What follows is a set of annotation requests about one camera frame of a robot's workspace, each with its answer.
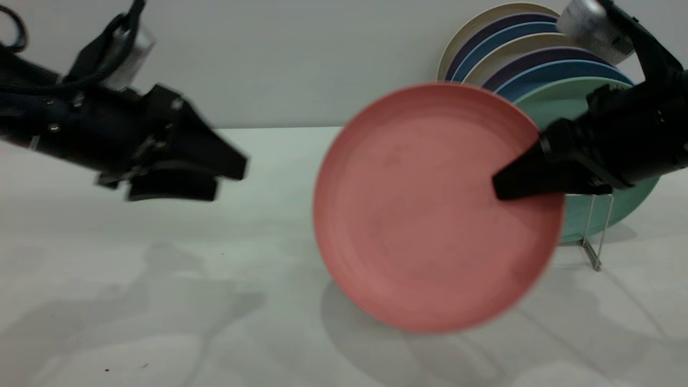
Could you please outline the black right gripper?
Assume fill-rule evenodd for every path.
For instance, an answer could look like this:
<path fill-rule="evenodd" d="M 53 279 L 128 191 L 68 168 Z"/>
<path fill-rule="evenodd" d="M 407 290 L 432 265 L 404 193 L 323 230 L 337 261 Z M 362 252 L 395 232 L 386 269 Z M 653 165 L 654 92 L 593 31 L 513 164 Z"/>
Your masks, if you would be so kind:
<path fill-rule="evenodd" d="M 605 85 L 492 176 L 499 200 L 610 195 L 686 167 L 686 71 L 628 90 Z"/>

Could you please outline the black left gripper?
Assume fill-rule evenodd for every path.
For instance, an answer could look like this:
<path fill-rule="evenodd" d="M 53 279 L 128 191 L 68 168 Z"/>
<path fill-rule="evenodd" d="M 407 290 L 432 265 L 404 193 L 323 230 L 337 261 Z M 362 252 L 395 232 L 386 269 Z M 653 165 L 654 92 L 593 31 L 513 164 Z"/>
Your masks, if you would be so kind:
<path fill-rule="evenodd" d="M 164 140 L 160 161 L 142 163 L 158 140 Z M 101 87 L 75 95 L 67 115 L 67 159 L 98 172 L 102 187 L 129 178 L 130 202 L 211 202 L 219 177 L 243 180 L 248 165 L 248 157 L 194 106 L 162 85 L 145 95 Z"/>

